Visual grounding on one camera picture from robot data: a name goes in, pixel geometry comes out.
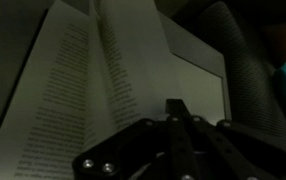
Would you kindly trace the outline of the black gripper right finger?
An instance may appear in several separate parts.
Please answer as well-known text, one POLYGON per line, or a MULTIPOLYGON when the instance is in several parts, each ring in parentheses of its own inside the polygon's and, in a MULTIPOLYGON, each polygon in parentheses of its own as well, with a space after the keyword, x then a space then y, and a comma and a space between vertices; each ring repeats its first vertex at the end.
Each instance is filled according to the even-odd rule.
POLYGON ((168 99, 172 177, 177 180, 286 180, 286 142, 237 122, 215 126, 168 99))

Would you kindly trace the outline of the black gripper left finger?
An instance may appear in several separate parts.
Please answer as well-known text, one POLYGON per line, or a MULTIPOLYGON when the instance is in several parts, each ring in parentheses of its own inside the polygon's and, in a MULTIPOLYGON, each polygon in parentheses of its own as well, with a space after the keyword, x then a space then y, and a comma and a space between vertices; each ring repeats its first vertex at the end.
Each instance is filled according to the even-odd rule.
POLYGON ((165 121, 141 119, 72 162, 74 180, 129 180, 143 166, 136 180, 170 180, 165 157, 165 121))

